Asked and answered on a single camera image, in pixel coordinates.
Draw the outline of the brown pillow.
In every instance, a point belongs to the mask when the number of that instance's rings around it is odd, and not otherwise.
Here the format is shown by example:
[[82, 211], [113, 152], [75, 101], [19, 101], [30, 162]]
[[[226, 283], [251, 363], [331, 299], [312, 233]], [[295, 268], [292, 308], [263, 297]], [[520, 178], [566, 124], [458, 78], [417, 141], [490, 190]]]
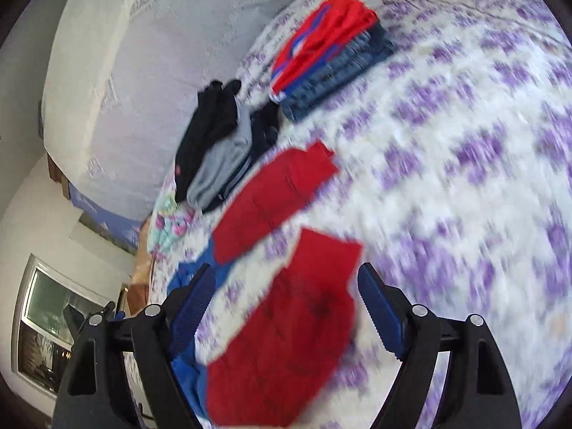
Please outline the brown pillow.
[[127, 291], [127, 305], [131, 316], [136, 316], [146, 307], [151, 283], [153, 255], [147, 250], [150, 217], [143, 221], [139, 231], [138, 247], [135, 254], [135, 267]]

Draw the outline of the framed window mirror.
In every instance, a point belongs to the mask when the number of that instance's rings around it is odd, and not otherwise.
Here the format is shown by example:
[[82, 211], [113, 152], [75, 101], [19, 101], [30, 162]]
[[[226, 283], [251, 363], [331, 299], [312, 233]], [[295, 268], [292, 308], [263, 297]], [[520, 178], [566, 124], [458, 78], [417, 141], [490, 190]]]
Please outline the framed window mirror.
[[118, 291], [118, 283], [102, 290], [87, 288], [30, 255], [15, 301], [12, 371], [33, 388], [55, 398], [74, 344], [64, 309], [72, 306], [87, 316], [115, 301]]

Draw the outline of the red and blue pants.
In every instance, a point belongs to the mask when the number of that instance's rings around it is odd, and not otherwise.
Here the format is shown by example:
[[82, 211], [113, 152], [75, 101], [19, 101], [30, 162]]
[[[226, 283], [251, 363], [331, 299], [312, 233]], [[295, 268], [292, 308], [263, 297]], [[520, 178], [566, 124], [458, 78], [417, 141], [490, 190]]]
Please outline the red and blue pants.
[[233, 265], [307, 206], [336, 171], [323, 142], [284, 150], [236, 196], [200, 257], [173, 275], [170, 291], [191, 288], [173, 321], [173, 373], [198, 417], [218, 426], [287, 427], [335, 371], [354, 328], [348, 285], [362, 246], [309, 228], [219, 358], [198, 361], [195, 333]]

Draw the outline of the blue patterned pillow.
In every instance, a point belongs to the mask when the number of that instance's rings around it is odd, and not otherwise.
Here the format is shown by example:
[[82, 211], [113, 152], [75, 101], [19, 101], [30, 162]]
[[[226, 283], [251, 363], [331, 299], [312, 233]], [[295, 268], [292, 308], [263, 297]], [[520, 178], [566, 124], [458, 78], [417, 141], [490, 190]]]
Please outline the blue patterned pillow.
[[83, 195], [71, 183], [68, 184], [68, 188], [72, 204], [81, 209], [99, 228], [132, 249], [138, 247], [142, 221], [132, 220], [107, 211]]

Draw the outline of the folded blue jeans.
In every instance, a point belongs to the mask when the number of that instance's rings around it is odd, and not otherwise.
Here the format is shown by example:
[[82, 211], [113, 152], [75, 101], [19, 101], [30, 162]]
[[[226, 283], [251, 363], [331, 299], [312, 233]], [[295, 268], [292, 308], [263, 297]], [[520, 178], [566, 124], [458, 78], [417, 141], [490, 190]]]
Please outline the folded blue jeans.
[[300, 122], [321, 102], [394, 53], [395, 45], [388, 32], [375, 22], [334, 57], [320, 62], [293, 82], [279, 102], [281, 112], [287, 119]]

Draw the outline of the purple floral bedsheet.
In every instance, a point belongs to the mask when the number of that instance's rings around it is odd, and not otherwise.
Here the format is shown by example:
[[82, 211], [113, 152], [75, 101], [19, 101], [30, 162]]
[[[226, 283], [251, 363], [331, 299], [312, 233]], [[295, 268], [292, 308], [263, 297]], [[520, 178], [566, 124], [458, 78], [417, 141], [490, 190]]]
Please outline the purple floral bedsheet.
[[[244, 57], [241, 98], [324, 0], [295, 0]], [[522, 424], [571, 377], [571, 45], [543, 0], [362, 0], [395, 44], [275, 146], [321, 140], [338, 175], [239, 260], [207, 310], [210, 362], [258, 305], [303, 228], [355, 238], [384, 280], [442, 317], [486, 320]]]

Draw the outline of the red blue folded garment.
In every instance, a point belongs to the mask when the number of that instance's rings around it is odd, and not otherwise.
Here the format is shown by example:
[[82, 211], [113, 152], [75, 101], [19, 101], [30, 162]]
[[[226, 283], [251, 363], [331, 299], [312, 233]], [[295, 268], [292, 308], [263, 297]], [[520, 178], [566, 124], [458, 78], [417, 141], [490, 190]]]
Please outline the red blue folded garment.
[[270, 98], [280, 102], [337, 56], [358, 35], [379, 22], [360, 0], [325, 0], [311, 13], [276, 56], [271, 70]]

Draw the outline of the grey folded pants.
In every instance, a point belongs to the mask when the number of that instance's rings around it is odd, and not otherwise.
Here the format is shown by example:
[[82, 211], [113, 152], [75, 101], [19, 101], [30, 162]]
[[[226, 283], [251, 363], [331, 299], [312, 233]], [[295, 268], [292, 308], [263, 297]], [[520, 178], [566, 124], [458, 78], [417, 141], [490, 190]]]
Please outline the grey folded pants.
[[237, 128], [207, 150], [187, 190], [186, 201], [194, 209], [205, 210], [208, 207], [250, 152], [252, 130], [249, 108], [240, 102], [236, 102], [236, 105]]

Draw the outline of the dark navy folded pants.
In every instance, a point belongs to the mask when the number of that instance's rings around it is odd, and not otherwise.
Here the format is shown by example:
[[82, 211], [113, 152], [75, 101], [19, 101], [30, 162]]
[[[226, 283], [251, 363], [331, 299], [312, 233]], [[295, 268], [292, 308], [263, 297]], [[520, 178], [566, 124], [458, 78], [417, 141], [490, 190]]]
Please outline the dark navy folded pants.
[[252, 145], [247, 156], [235, 168], [227, 181], [220, 186], [209, 204], [202, 209], [204, 214], [214, 211], [232, 194], [241, 179], [250, 171], [256, 162], [266, 154], [277, 142], [279, 134], [278, 120], [279, 105], [268, 101], [261, 109], [255, 110], [250, 116]]

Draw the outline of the lavender lace headboard cover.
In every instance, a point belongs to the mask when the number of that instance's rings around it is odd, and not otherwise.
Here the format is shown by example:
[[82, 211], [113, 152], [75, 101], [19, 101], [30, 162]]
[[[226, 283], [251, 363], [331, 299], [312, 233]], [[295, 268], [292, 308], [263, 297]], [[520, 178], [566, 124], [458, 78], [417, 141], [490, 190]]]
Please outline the lavender lace headboard cover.
[[44, 145], [73, 186], [150, 212], [197, 105], [291, 0], [68, 0], [42, 101]]

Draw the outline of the black folded pants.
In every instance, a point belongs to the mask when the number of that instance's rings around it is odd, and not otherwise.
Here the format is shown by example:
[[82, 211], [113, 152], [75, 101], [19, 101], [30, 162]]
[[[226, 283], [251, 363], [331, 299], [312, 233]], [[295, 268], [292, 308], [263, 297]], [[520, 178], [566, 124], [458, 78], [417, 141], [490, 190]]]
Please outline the black folded pants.
[[187, 190], [207, 151], [237, 128], [236, 96], [240, 90], [239, 79], [231, 79], [226, 84], [213, 80], [197, 94], [197, 108], [174, 160], [176, 203], [186, 200]]

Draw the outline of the floral folded blanket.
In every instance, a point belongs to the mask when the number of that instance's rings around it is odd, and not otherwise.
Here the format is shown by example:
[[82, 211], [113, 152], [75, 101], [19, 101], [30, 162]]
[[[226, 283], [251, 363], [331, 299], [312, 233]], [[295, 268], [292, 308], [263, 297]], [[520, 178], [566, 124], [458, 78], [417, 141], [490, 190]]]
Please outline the floral folded blanket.
[[163, 256], [183, 238], [195, 219], [195, 211], [187, 203], [177, 203], [174, 192], [158, 198], [150, 216], [147, 251]]

